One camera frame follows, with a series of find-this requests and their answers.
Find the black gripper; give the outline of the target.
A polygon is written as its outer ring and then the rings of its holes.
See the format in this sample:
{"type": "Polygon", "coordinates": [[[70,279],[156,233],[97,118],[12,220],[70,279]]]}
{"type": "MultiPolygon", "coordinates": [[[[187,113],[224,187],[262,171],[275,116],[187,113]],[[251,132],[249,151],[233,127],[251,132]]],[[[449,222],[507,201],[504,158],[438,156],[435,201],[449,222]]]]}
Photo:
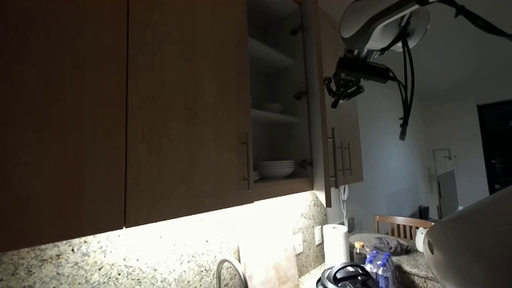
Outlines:
{"type": "Polygon", "coordinates": [[[334,71],[323,78],[323,86],[332,99],[331,107],[336,108],[340,102],[361,94],[364,91],[361,84],[363,79],[387,83],[393,81],[395,75],[384,63],[364,60],[350,54],[340,55],[334,71]]]}

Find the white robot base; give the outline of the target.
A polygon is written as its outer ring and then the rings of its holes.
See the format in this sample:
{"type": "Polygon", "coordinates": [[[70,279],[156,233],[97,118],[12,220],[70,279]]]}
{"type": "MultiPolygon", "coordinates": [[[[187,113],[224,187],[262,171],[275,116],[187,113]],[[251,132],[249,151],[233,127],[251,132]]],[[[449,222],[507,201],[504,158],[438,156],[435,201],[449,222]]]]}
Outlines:
{"type": "Polygon", "coordinates": [[[443,288],[512,288],[512,187],[436,220],[422,249],[443,288]]]}

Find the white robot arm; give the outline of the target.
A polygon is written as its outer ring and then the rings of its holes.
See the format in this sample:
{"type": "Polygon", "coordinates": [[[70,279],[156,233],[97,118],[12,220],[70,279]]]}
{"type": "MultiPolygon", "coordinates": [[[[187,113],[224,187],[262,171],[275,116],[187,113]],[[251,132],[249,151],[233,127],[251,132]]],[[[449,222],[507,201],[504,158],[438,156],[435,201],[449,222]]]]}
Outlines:
{"type": "Polygon", "coordinates": [[[323,86],[336,108],[364,91],[361,81],[398,81],[393,71],[376,62],[390,49],[412,47],[428,25],[428,0],[353,0],[339,20],[342,52],[323,86]]]}

